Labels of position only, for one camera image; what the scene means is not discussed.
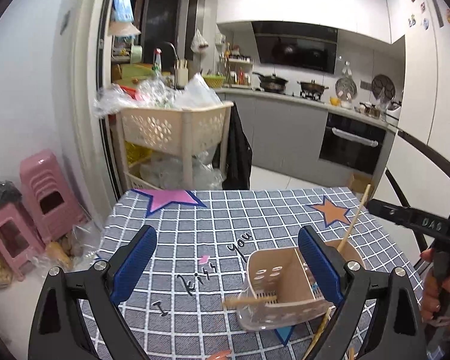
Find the right hand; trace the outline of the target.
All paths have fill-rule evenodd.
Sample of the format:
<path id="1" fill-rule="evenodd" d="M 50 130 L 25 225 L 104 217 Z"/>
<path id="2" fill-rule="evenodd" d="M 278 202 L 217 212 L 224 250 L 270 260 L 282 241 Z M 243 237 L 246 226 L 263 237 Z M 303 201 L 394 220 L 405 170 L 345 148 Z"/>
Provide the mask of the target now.
<path id="1" fill-rule="evenodd" d="M 434 249 L 429 248 L 422 252 L 420 257 L 426 262 L 431 263 L 433 261 L 433 253 Z M 429 271 L 424 281 L 424 294 L 420 310 L 424 322 L 431 321 L 433 319 L 433 314 L 438 312 L 441 308 L 441 303 L 439 301 L 441 289 L 450 293 L 450 277 L 445 279 L 442 284 L 439 284 L 434 277 L 433 272 Z"/>

